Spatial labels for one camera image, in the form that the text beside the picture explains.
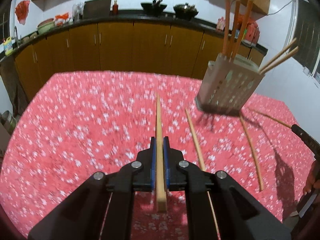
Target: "metal screw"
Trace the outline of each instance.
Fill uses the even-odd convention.
[[[187,161],[180,161],[179,166],[182,168],[186,168],[189,166],[189,163]]]
[[[218,171],[217,177],[220,179],[225,179],[227,177],[227,174],[224,171]]]
[[[135,162],[131,163],[131,166],[133,168],[140,168],[141,165],[142,165],[141,162],[138,162],[138,161],[135,161]]]
[[[101,171],[98,171],[93,175],[94,179],[96,179],[96,180],[102,179],[103,176],[104,176],[104,173]]]

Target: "bowl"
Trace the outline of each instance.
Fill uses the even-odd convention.
[[[46,23],[53,22],[53,21],[54,21],[53,18],[46,19],[45,21],[39,23],[38,28],[39,28],[41,25],[44,25],[44,24],[46,24]]]
[[[166,4],[160,4],[159,6],[153,6],[151,2],[142,2],[141,6],[143,11],[147,15],[160,16],[164,9],[167,8]]]
[[[54,27],[54,21],[47,22],[38,27],[38,33],[39,34],[46,33],[48,30],[52,29],[53,27]]]
[[[196,16],[199,12],[196,10],[194,6],[189,6],[188,3],[177,4],[173,7],[176,17],[184,20],[190,21],[194,16]]]

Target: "wooden chopstick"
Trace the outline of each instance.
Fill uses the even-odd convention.
[[[230,45],[229,45],[228,55],[227,55],[228,58],[231,57],[231,53],[232,53],[232,50],[233,50],[233,45],[235,43],[235,36],[236,36],[236,30],[237,30],[237,25],[238,25],[240,2],[241,2],[241,0],[236,0],[235,16],[233,18],[233,27],[232,27]]]
[[[259,71],[261,72],[262,70],[264,70],[265,68],[267,68],[272,62],[274,62],[275,60],[277,60],[282,54],[284,54],[291,46],[292,44],[294,44],[296,42],[297,38],[294,38],[289,44],[288,46],[286,46],[284,49],[282,49],[277,55],[275,55],[271,60],[269,60],[263,67],[259,68]]]
[[[256,153],[256,150],[255,150],[253,144],[252,144],[252,141],[251,141],[251,138],[249,136],[248,130],[245,127],[244,120],[243,120],[243,117],[242,117],[241,113],[240,113],[240,121],[241,121],[243,130],[245,132],[245,135],[247,136],[247,139],[248,139],[248,142],[249,142],[249,145],[250,145],[250,148],[251,148],[251,153],[252,153],[252,156],[253,156],[254,164],[256,165],[257,176],[258,176],[258,181],[259,181],[259,188],[260,188],[260,191],[262,191],[264,187],[263,187],[263,180],[262,180],[262,176],[261,176],[261,172],[260,172],[259,160],[257,158],[257,153]]]
[[[268,67],[266,67],[264,70],[260,71],[260,74],[264,74],[268,71],[270,71],[271,69],[275,68],[276,66],[280,65],[281,63],[285,62],[287,59],[291,58],[294,54],[296,54],[299,50],[299,47],[295,47],[293,50],[291,50],[287,55],[285,55],[284,57],[282,57],[280,60],[278,60],[277,62],[269,65]]]
[[[258,110],[254,110],[254,109],[249,108],[249,107],[248,107],[248,109],[251,110],[251,111],[253,111],[253,112],[256,112],[256,113],[258,113],[258,114],[264,115],[265,117],[268,117],[268,118],[270,118],[271,120],[276,121],[276,122],[278,122],[278,123],[280,123],[280,124],[282,124],[282,125],[284,125],[284,126],[286,126],[286,127],[288,127],[288,128],[291,129],[291,125],[289,125],[289,124],[287,124],[287,123],[285,123],[285,122],[282,122],[281,120],[276,119],[276,118],[272,117],[271,115],[262,113],[262,112],[260,112],[260,111],[258,111]]]
[[[197,135],[196,135],[196,132],[195,132],[195,128],[193,127],[193,123],[192,123],[191,117],[189,115],[189,111],[187,109],[185,109],[185,111],[186,111],[186,115],[187,115],[187,118],[188,118],[188,123],[189,123],[190,131],[191,131],[191,134],[192,134],[193,143],[195,144],[195,147],[196,147],[200,169],[202,171],[206,171],[206,168],[205,168],[205,165],[204,165],[204,160],[203,160],[203,157],[202,157],[201,148],[200,148],[200,145],[199,145],[199,142],[198,142],[198,138],[197,138]],[[218,228],[218,222],[217,222],[217,218],[216,218],[216,213],[214,212],[214,209],[213,209],[213,205],[212,205],[212,201],[211,201],[211,197],[210,197],[209,191],[207,191],[207,194],[208,194],[208,198],[209,198],[209,202],[210,202],[210,206],[211,206],[211,211],[212,211],[212,215],[213,215],[213,220],[214,220],[214,224],[215,224],[215,227],[216,227],[216,231],[217,231],[217,234],[220,235],[219,234],[219,228]]]
[[[246,9],[245,15],[243,17],[240,33],[239,33],[236,45],[235,45],[235,47],[233,48],[233,51],[232,51],[232,55],[231,55],[232,59],[234,59],[236,54],[238,53],[238,50],[239,50],[239,47],[240,47],[240,43],[242,41],[242,36],[244,34],[245,29],[247,28],[247,24],[248,24],[248,21],[249,21],[250,12],[252,10],[252,7],[253,7],[253,0],[248,0],[247,9]]]
[[[223,47],[222,55],[227,55],[228,52],[228,36],[229,36],[229,23],[230,23],[230,0],[226,0],[226,26],[224,27],[224,38],[223,38]]]
[[[167,194],[164,186],[163,138],[160,96],[157,95],[156,110],[156,202],[157,212],[167,211]]]

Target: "red patterned tablecloth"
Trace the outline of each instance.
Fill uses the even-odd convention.
[[[111,173],[133,161],[155,135],[156,94],[163,136],[197,163],[184,112],[189,109],[207,171],[225,170],[279,220],[299,199],[313,157],[290,129],[244,107],[265,190],[238,118],[203,114],[194,98],[201,81],[175,76],[80,72],[54,75],[23,114],[0,176],[0,203],[25,236],[96,171]],[[280,101],[257,94],[246,106],[296,123]],[[132,239],[188,239],[185,196],[168,194],[168,213],[157,214],[151,193],[138,193]]]

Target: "human hand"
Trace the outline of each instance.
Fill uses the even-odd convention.
[[[304,186],[302,192],[304,195],[311,192],[312,187],[316,189],[320,189],[320,179],[316,181],[316,175],[319,172],[319,164],[317,161],[314,161],[311,165],[311,169],[309,171],[306,185]]]

